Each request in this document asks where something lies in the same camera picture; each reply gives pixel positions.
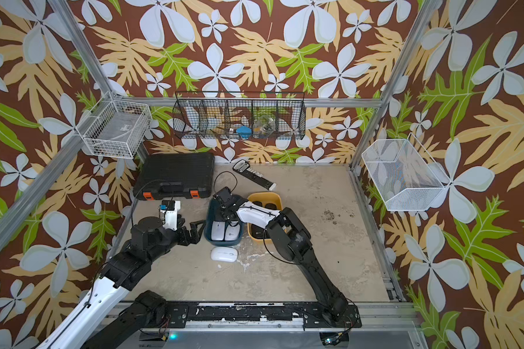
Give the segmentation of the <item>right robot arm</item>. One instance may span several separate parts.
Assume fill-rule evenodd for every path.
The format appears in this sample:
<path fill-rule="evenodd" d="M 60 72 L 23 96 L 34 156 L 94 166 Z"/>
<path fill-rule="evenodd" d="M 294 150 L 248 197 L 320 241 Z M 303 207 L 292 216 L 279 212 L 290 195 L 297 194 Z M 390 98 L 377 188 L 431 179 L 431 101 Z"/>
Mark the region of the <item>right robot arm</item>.
<path fill-rule="evenodd" d="M 311 234 L 290 208 L 281 211 L 267 209 L 233 194 L 227 187 L 213 198 L 218 202 L 219 214 L 225 220 L 258 226 L 272 241 L 278 259 L 298 266 L 321 305 L 323 320 L 338 327 L 348 308 L 348 300 L 330 280 L 317 259 Z"/>

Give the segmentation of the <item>yellow plastic storage box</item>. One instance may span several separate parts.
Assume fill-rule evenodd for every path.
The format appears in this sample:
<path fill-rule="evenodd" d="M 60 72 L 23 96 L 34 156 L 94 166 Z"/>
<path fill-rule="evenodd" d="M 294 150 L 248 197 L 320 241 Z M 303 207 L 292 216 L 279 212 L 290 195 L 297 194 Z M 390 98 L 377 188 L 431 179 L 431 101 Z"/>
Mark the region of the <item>yellow plastic storage box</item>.
<path fill-rule="evenodd" d="M 277 206 L 277 209 L 278 211 L 281 211 L 283 209 L 283 206 L 282 206 L 282 199 L 281 197 L 277 194 L 277 193 L 273 193 L 273 192 L 259 192 L 259 193 L 253 193 L 253 194 L 250 194 L 250 196 L 248 196 L 248 200 L 251 201 L 251 202 L 262 202 L 263 205 L 264 205 L 264 208 L 265 208 L 265 205 L 267 203 L 273 203 Z M 247 224 L 247 232 L 248 234 L 250 233 L 250 223 Z"/>

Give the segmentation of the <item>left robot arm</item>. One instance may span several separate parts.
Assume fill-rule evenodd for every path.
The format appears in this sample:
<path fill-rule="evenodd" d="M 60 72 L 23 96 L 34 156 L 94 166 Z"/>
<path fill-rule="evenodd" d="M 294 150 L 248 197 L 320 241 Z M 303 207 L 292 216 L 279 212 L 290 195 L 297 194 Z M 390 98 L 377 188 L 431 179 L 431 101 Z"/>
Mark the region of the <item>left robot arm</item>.
<path fill-rule="evenodd" d="M 176 228 L 164 226 L 158 217 L 141 219 L 131 228 L 131 238 L 121 252 L 100 269 L 98 278 L 84 299 L 41 348 L 117 348 L 147 325 L 161 326 L 166 320 L 166 300 L 145 291 L 117 319 L 99 330 L 98 326 L 150 271 L 153 263 L 176 245 L 198 244 L 206 222 L 185 224 L 177 217 Z"/>

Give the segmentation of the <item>teal plastic storage box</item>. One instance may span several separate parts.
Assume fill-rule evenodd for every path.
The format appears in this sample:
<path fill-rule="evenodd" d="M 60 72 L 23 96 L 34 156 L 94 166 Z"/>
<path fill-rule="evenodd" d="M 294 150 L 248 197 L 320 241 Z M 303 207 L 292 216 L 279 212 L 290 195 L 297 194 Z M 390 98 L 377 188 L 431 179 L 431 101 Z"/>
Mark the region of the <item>teal plastic storage box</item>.
<path fill-rule="evenodd" d="M 239 222 L 241 225 L 241 231 L 238 239 L 236 241 L 225 241 L 225 238 L 223 241 L 213 241 L 211 239 L 211 229 L 212 229 L 212 223 L 215 221 L 215 208 L 217 207 L 217 201 L 215 199 L 211 199 L 209 206 L 208 206 L 208 215 L 206 219 L 206 228 L 204 230 L 204 236 L 205 238 L 214 246 L 217 247 L 232 247 L 240 243 L 243 233 L 244 233 L 244 224 L 242 222 Z"/>

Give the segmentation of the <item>white mouse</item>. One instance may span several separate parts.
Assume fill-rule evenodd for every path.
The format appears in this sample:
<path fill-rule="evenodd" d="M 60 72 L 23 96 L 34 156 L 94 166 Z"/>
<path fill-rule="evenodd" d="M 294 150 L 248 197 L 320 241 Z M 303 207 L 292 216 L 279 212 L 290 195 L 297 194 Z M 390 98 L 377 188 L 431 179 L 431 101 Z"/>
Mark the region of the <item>white mouse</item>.
<path fill-rule="evenodd" d="M 213 241 L 223 241 L 225 238 L 226 223 L 214 221 L 211 229 L 211 239 Z"/>
<path fill-rule="evenodd" d="M 214 247 L 210 258 L 217 262 L 234 263 L 238 258 L 238 251 L 232 247 Z"/>
<path fill-rule="evenodd" d="M 230 222 L 225 230 L 225 241 L 236 241 L 240 235 L 241 225 L 237 222 Z"/>

